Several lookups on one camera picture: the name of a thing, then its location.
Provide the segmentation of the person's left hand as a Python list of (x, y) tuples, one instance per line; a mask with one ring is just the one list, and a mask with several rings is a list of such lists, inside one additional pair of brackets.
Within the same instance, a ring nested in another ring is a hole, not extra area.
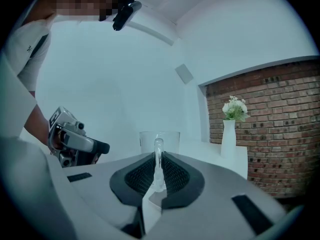
[(59, 132), (55, 132), (53, 134), (51, 145), (52, 145), (54, 150), (63, 150), (64, 149), (64, 144), (61, 141)]

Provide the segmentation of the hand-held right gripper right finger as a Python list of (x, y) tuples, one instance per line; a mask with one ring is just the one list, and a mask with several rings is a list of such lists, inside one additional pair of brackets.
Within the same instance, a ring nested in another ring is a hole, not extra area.
[(252, 240), (286, 215), (275, 199), (230, 169), (174, 153), (164, 154), (162, 166), (162, 240)]

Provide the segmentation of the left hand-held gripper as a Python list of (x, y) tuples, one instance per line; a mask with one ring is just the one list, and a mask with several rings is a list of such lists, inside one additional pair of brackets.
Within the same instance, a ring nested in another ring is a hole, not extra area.
[[(110, 145), (86, 136), (84, 124), (63, 106), (59, 106), (48, 121), (47, 145), (63, 168), (90, 165), (101, 154), (108, 154)], [(52, 147), (53, 134), (59, 132), (64, 149)]]

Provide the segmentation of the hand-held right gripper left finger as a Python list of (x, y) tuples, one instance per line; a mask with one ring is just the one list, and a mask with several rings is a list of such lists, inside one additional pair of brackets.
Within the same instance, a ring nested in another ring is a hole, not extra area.
[(142, 238), (158, 219), (149, 201), (155, 193), (153, 155), (63, 168), (49, 156), (49, 168), (59, 196), (81, 199), (90, 211), (114, 228)]

